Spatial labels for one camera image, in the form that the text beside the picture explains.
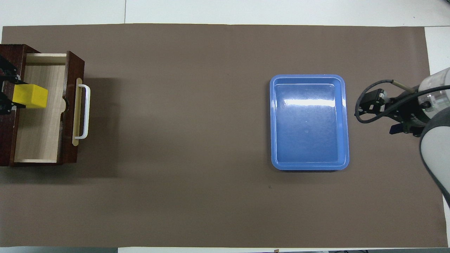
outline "drawer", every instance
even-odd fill
[[[84,61],[70,51],[41,54],[27,45],[0,45],[0,54],[18,68],[21,80],[49,91],[46,108],[20,108],[0,115],[0,138],[6,140],[0,144],[0,166],[76,162]],[[12,98],[15,86],[5,82],[3,93]]]

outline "cable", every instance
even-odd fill
[[[411,94],[413,94],[414,92],[416,92],[413,88],[408,87],[408,86],[406,86],[406,85],[403,85],[403,84],[401,84],[401,83],[399,83],[399,82],[397,82],[397,81],[395,81],[395,80],[393,80],[392,84],[395,85],[395,86],[397,86],[397,87],[399,87],[399,88],[402,89],[402,90],[405,90],[405,91],[411,93]]]
[[[363,250],[359,249],[358,251],[363,252],[363,253],[369,253],[369,251],[366,249],[363,249]],[[338,250],[338,251],[334,251],[333,253],[339,253],[339,252],[349,253],[348,250]]]
[[[392,83],[392,82],[394,82],[394,80],[381,80],[381,81],[375,82],[375,83],[371,84],[369,87],[367,87],[367,88],[361,93],[360,97],[359,97],[358,100],[356,101],[356,106],[355,106],[355,117],[356,117],[356,119],[357,119],[359,122],[361,122],[361,123],[363,123],[363,124],[367,124],[367,123],[374,122],[374,121],[378,120],[379,118],[384,117],[384,116],[390,114],[390,113],[393,112],[394,110],[397,110],[397,108],[399,108],[400,106],[404,105],[405,103],[410,102],[411,100],[413,100],[413,99],[415,99],[415,98],[418,98],[418,97],[420,97],[420,96],[422,96],[422,95],[425,95],[425,94],[428,94],[428,93],[432,93],[432,92],[435,92],[435,91],[448,90],[448,89],[450,89],[450,85],[444,85],[444,86],[439,86],[439,87],[434,87],[434,88],[431,88],[431,89],[423,90],[423,91],[421,91],[421,92],[417,92],[417,93],[414,93],[414,94],[411,94],[411,95],[407,95],[406,97],[400,99],[397,103],[393,104],[391,107],[389,107],[388,109],[386,109],[384,112],[378,114],[377,116],[375,116],[375,117],[373,117],[373,118],[371,118],[371,119],[367,119],[367,120],[362,119],[362,118],[360,117],[360,112],[359,112],[358,109],[359,109],[359,107],[360,107],[361,100],[363,99],[365,93],[366,93],[368,90],[372,89],[374,86],[378,85],[378,84],[382,84],[382,83]]]

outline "white table surface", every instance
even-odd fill
[[[0,29],[3,26],[120,23],[419,26],[425,27],[430,73],[450,67],[450,4],[445,0],[1,1]],[[444,207],[449,236],[450,211],[445,202]],[[120,248],[119,252],[228,253],[269,252],[274,249],[276,248]],[[285,252],[309,250],[313,249],[282,249]]]

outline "black cable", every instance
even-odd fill
[[[399,108],[400,106],[404,105],[405,103],[410,102],[411,100],[418,98],[422,95],[428,94],[428,93],[432,93],[435,91],[440,91],[440,90],[448,90],[450,89],[450,85],[444,85],[444,86],[439,86],[439,87],[434,87],[431,89],[427,89],[427,90],[423,90],[421,92],[416,92],[414,94],[410,94],[407,95],[406,97],[400,99],[398,102],[396,102],[395,104],[393,104],[391,107],[389,107],[388,109],[386,109],[384,112],[378,114],[377,116],[371,118],[371,119],[367,119],[364,120],[360,117],[360,112],[359,112],[359,107],[360,107],[360,103],[361,100],[363,99],[364,95],[366,94],[366,92],[370,89],[372,89],[374,86],[378,85],[378,84],[382,84],[382,83],[392,83],[394,80],[381,80],[378,82],[375,82],[373,84],[371,84],[369,87],[367,87],[360,95],[360,97],[358,98],[358,100],[356,101],[356,106],[355,106],[355,117],[356,119],[363,123],[363,124],[367,124],[367,123],[371,123],[374,122],[376,120],[378,120],[381,117],[384,117],[388,114],[390,114],[391,112],[393,112],[394,110],[397,110],[397,108]]]
[[[369,253],[369,251],[366,250],[366,249],[364,249],[364,250],[359,249],[358,251],[361,251],[363,253]],[[339,253],[339,252],[349,253],[347,250],[338,250],[338,251],[335,251],[333,253]]]

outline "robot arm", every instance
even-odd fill
[[[20,80],[17,68],[0,55],[0,115],[10,114],[16,108],[45,108],[47,106],[48,90],[35,84],[28,84]],[[16,86],[12,98],[3,93],[4,82]]]
[[[366,93],[381,83],[392,83],[405,90],[395,98],[388,98],[383,89]],[[450,68],[425,78],[414,88],[398,85],[394,80],[381,80],[366,88],[355,106],[355,116],[361,123],[389,117],[399,124],[390,134],[412,133],[421,137],[422,161],[450,205]],[[360,115],[376,116],[363,120]]]

